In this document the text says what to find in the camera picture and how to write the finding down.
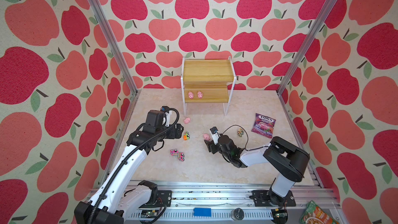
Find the pink toy car upper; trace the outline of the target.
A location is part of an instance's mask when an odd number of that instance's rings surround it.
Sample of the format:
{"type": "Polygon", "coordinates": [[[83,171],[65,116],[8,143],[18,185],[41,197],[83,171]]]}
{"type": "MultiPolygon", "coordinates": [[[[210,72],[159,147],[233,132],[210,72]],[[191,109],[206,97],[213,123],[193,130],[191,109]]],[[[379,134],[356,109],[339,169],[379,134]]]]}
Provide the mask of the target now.
{"type": "Polygon", "coordinates": [[[170,150],[170,153],[172,156],[177,156],[177,157],[179,157],[180,154],[180,152],[177,149],[170,150]]]}

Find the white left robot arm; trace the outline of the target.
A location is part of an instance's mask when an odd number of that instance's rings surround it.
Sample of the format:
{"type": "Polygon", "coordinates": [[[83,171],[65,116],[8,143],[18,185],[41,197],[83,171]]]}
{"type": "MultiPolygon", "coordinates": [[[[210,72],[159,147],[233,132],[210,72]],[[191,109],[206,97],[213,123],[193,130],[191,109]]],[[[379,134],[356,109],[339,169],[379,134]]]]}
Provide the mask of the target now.
{"type": "Polygon", "coordinates": [[[134,131],[124,149],[122,157],[100,189],[85,202],[79,202],[74,210],[78,224],[122,224],[124,219],[117,215],[119,201],[139,165],[152,148],[164,139],[180,139],[184,127],[180,123],[161,127],[155,134],[134,131]]]}

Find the wooden two-tier shelf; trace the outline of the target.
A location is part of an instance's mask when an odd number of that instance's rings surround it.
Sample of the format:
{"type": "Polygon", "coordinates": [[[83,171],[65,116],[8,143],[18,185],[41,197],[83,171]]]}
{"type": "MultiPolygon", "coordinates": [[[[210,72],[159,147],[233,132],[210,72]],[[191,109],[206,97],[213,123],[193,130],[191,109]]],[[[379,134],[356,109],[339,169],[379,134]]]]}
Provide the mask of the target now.
{"type": "Polygon", "coordinates": [[[236,81],[231,57],[226,60],[183,58],[180,83],[184,115],[189,103],[221,103],[226,116],[236,81]],[[193,92],[193,99],[189,99],[189,91],[193,92]],[[202,99],[198,98],[198,91],[203,93],[202,99]]]}

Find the multicolour toy car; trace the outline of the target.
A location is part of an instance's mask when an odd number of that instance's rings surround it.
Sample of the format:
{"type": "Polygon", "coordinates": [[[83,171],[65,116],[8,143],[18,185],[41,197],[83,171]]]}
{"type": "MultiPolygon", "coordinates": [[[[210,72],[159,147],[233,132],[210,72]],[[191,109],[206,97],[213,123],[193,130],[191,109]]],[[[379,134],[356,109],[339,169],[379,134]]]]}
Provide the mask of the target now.
{"type": "Polygon", "coordinates": [[[243,129],[243,128],[239,128],[238,131],[237,131],[237,135],[238,135],[239,137],[242,137],[244,134],[245,134],[244,129],[243,129]]]}

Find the pink green toy truck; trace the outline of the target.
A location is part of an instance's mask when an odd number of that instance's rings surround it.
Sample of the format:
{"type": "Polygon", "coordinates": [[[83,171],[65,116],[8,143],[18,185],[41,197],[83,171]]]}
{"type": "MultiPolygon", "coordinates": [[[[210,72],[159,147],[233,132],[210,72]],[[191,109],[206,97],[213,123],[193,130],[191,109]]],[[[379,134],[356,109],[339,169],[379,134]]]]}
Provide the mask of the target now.
{"type": "Polygon", "coordinates": [[[178,159],[179,159],[179,161],[185,161],[184,153],[183,153],[183,152],[180,152],[180,153],[179,153],[178,159]]]}

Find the round metal knob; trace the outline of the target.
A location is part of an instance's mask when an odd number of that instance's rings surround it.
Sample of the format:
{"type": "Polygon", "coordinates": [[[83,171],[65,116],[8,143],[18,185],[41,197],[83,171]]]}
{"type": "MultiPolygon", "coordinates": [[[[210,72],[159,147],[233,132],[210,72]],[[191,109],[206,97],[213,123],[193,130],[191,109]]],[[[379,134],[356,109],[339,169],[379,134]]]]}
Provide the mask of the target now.
{"type": "Polygon", "coordinates": [[[245,213],[241,208],[235,208],[231,211],[231,218],[233,220],[243,220],[245,213]]]}

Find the aluminium front rail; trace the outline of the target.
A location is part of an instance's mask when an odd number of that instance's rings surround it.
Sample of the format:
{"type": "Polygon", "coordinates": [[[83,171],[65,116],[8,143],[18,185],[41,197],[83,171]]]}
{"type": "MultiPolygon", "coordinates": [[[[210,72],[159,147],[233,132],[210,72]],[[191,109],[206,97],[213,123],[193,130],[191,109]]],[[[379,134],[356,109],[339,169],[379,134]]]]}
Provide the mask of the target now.
{"type": "Polygon", "coordinates": [[[249,197],[253,190],[270,190],[272,184],[212,184],[169,181],[130,180],[121,200],[117,215],[124,223],[131,220],[139,224],[160,222],[215,222],[233,220],[231,211],[241,208],[243,221],[267,220],[273,224],[298,223],[307,204],[314,201],[340,224],[347,223],[342,207],[337,202],[334,191],[319,186],[293,186],[290,190],[295,198],[295,207],[255,207],[249,197]],[[171,190],[171,206],[141,208],[143,204],[157,196],[158,190],[171,190]],[[211,208],[211,217],[196,217],[196,207],[211,208]]]}

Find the blue block on rail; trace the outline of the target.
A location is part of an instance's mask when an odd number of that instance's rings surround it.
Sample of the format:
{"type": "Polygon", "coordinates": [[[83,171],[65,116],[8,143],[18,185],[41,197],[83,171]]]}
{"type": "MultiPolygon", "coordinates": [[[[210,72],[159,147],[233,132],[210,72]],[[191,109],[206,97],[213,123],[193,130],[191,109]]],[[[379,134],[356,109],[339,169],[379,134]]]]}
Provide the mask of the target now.
{"type": "Polygon", "coordinates": [[[193,215],[196,217],[211,217],[211,208],[196,207],[193,209],[193,215]]]}

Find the green snack packet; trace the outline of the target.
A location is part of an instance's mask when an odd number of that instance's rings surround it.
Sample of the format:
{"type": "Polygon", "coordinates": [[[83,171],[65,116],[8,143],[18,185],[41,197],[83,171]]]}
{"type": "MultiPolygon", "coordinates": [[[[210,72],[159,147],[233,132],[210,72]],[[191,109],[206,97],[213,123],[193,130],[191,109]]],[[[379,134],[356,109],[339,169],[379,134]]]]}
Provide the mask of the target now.
{"type": "Polygon", "coordinates": [[[314,201],[310,201],[301,216],[299,223],[301,224],[339,224],[335,219],[329,216],[314,201]]]}

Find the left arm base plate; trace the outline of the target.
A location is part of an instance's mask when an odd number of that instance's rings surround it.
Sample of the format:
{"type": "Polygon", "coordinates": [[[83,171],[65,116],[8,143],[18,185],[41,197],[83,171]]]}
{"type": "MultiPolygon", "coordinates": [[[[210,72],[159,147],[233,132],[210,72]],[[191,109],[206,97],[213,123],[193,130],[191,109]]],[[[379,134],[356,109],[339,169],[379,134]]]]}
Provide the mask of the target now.
{"type": "Polygon", "coordinates": [[[172,191],[171,190],[158,190],[157,196],[150,199],[146,204],[143,204],[141,208],[150,207],[161,207],[165,205],[166,207],[171,206],[172,201],[172,191]]]}

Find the orange green toy car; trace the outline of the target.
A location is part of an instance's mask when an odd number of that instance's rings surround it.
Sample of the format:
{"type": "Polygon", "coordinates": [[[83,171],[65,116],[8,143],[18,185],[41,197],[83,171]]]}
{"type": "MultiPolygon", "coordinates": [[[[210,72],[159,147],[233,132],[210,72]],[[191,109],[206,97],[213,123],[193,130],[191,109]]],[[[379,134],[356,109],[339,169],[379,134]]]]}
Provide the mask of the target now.
{"type": "Polygon", "coordinates": [[[185,132],[185,133],[184,133],[183,139],[184,139],[185,141],[187,141],[187,140],[190,139],[190,134],[189,134],[189,132],[185,132]]]}

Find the left aluminium frame post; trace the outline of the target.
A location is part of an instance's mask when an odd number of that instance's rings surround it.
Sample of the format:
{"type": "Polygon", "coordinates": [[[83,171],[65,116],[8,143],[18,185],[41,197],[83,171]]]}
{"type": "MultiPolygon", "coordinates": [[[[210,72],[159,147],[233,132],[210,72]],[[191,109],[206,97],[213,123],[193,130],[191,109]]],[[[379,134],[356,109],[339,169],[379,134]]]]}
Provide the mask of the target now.
{"type": "Polygon", "coordinates": [[[108,43],[108,46],[111,49],[111,52],[113,53],[119,68],[121,69],[121,73],[122,73],[127,85],[129,86],[130,90],[132,91],[132,94],[135,97],[137,97],[137,94],[138,94],[137,86],[132,78],[132,75],[130,74],[129,68],[124,59],[124,55],[119,48],[119,45],[118,45],[118,42],[114,35],[114,32],[108,22],[108,19],[106,18],[105,14],[102,10],[100,1],[99,0],[88,0],[88,2],[94,12],[94,15],[98,21],[98,24],[101,27],[101,30],[102,30],[104,37],[108,43]]]}

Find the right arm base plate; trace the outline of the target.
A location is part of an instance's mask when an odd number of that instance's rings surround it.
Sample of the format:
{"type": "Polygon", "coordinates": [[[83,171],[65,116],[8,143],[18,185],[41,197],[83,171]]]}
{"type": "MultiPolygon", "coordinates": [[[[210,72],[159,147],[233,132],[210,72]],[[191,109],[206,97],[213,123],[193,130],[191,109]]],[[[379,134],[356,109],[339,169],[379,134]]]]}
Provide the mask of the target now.
{"type": "Polygon", "coordinates": [[[289,190],[285,197],[281,197],[273,191],[270,193],[269,190],[253,190],[252,195],[249,197],[254,201],[255,207],[295,207],[296,202],[289,190]]]}

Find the right aluminium frame post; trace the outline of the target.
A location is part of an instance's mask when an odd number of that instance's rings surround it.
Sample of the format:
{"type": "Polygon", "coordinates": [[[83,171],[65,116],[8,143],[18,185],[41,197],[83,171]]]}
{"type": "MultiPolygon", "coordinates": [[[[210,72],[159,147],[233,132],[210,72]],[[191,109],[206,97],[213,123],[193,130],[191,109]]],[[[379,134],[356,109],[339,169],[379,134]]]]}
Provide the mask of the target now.
{"type": "Polygon", "coordinates": [[[325,3],[320,9],[317,18],[314,20],[314,23],[311,25],[311,28],[309,29],[309,32],[307,33],[299,51],[297,52],[296,55],[294,55],[292,63],[289,69],[287,70],[285,76],[283,77],[281,84],[278,87],[277,95],[280,99],[282,98],[282,94],[286,89],[286,86],[288,85],[289,81],[291,80],[291,77],[293,76],[295,70],[298,68],[301,59],[304,58],[305,54],[307,53],[311,44],[313,43],[317,33],[325,24],[325,21],[329,16],[331,10],[335,6],[336,2],[337,0],[325,0],[325,3]]]}

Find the aluminium frame post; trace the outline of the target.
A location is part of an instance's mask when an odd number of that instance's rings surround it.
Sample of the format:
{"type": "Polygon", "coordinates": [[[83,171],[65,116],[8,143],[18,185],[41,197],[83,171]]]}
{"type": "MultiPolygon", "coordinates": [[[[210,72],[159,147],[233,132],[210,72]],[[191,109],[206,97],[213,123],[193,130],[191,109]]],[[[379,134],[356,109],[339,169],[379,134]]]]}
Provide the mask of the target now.
{"type": "Polygon", "coordinates": [[[298,68],[301,59],[304,58],[305,54],[307,53],[311,44],[313,43],[317,33],[325,24],[325,21],[329,16],[331,10],[335,6],[336,2],[337,0],[325,0],[325,3],[320,9],[317,18],[314,20],[314,23],[311,25],[311,28],[309,29],[309,32],[307,33],[299,51],[297,52],[296,55],[294,55],[292,63],[289,69],[287,70],[285,76],[283,77],[281,84],[278,87],[277,95],[280,99],[282,98],[282,94],[286,89],[286,86],[288,85],[289,81],[291,80],[291,77],[293,76],[295,70],[298,68]]]}
{"type": "Polygon", "coordinates": [[[108,46],[111,49],[111,52],[113,53],[119,68],[121,69],[121,73],[122,73],[127,85],[129,86],[130,90],[132,91],[132,94],[135,97],[137,97],[137,94],[138,94],[137,86],[132,78],[132,75],[130,74],[129,68],[124,59],[124,55],[119,48],[119,45],[118,45],[118,42],[114,35],[114,32],[108,22],[108,19],[106,18],[105,14],[102,10],[100,1],[99,0],[88,0],[88,2],[94,12],[94,15],[98,21],[98,24],[101,27],[101,30],[102,30],[104,37],[108,43],[108,46]]]}

